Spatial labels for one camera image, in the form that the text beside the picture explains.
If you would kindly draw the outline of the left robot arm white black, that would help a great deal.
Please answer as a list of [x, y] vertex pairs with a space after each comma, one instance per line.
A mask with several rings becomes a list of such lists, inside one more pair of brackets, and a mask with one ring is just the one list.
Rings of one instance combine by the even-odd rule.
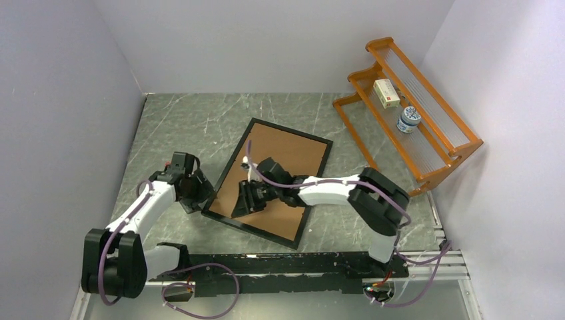
[[189, 278], [189, 250], [180, 243], [161, 242], [147, 249], [143, 243], [158, 218], [173, 204], [188, 213], [201, 211], [215, 192], [201, 170], [198, 157], [174, 152], [161, 171], [136, 186], [136, 199], [128, 209], [102, 229], [85, 236], [81, 288], [97, 293], [106, 305], [136, 298], [148, 280], [168, 275]]

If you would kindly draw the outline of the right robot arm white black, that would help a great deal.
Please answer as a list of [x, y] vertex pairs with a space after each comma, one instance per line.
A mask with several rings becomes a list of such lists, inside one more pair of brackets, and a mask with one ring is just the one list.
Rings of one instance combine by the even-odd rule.
[[351, 207], [372, 231], [368, 272], [381, 277], [391, 269], [398, 232], [410, 221], [406, 212], [410, 196], [381, 172], [365, 167], [348, 177], [292, 175], [270, 157], [258, 164], [244, 157], [241, 167], [247, 178], [239, 182], [231, 218], [262, 211], [275, 199], [289, 207]]

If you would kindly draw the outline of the orange wooden rack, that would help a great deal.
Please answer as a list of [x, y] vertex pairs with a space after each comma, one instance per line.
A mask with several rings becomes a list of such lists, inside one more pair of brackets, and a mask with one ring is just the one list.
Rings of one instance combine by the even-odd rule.
[[371, 67], [348, 76], [355, 92], [334, 101], [364, 158], [377, 163], [350, 122], [344, 106], [362, 102], [399, 152], [416, 181], [410, 195], [436, 188], [483, 141], [431, 85], [393, 38], [369, 41], [365, 49], [374, 57]]

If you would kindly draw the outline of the white red carton box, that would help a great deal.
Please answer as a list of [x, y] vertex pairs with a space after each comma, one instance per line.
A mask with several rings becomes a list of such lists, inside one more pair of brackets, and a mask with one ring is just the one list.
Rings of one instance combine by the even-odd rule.
[[400, 97], [390, 79], [377, 79], [373, 90], [384, 109], [400, 106]]

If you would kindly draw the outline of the blue white ceramic jar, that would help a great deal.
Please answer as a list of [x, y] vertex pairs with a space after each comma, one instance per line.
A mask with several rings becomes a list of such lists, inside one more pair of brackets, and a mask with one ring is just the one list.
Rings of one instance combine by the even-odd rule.
[[397, 129], [402, 133], [412, 133], [422, 121], [420, 113], [413, 106], [405, 107], [396, 122]]

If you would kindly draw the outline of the aluminium rail profile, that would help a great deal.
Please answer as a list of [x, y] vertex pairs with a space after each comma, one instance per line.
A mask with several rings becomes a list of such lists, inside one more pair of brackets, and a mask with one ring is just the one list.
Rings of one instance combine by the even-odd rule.
[[[179, 271], [164, 271], [153, 277], [142, 273], [140, 259], [128, 261], [126, 270], [131, 271], [133, 274], [126, 278], [121, 278], [117, 264], [109, 261], [107, 262], [107, 266], [111, 268], [111, 274], [105, 277], [105, 291], [109, 295], [114, 295], [116, 292], [120, 291], [124, 296], [134, 296], [141, 292], [147, 285], [171, 284], [175, 281], [190, 282], [187, 279], [189, 272], [211, 266], [210, 263], [192, 266], [190, 264], [190, 256], [191, 255], [187, 254], [183, 255], [185, 263]], [[408, 267], [409, 276], [406, 279], [400, 280], [416, 279], [417, 281], [422, 281], [427, 274], [432, 272], [435, 272], [440, 280], [453, 280], [463, 278], [467, 275], [462, 256], [456, 255], [455, 253], [443, 257], [440, 261], [433, 261], [423, 265], [403, 261]]]

